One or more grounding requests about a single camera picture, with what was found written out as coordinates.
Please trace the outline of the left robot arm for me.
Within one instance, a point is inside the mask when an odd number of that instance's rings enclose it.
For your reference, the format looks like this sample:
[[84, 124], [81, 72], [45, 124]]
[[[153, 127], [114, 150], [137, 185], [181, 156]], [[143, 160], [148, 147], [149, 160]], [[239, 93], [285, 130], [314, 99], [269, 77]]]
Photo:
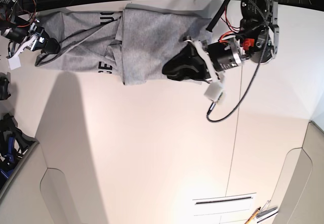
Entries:
[[242, 19], [239, 27], [230, 25], [230, 31], [220, 36], [217, 42], [195, 43], [191, 37], [182, 51], [169, 60], [162, 69], [168, 79], [195, 80], [210, 83], [221, 73], [239, 67], [246, 60], [259, 65], [269, 62], [277, 55], [279, 26], [277, 0], [240, 0]]

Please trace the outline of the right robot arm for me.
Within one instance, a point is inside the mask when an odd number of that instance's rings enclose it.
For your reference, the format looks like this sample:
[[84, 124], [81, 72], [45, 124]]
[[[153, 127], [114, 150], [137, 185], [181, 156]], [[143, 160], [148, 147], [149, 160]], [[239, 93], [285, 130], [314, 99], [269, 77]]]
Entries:
[[25, 49], [59, 53], [60, 44], [39, 25], [36, 7], [37, 0], [1, 0], [1, 36], [9, 40], [7, 59], [18, 58]]

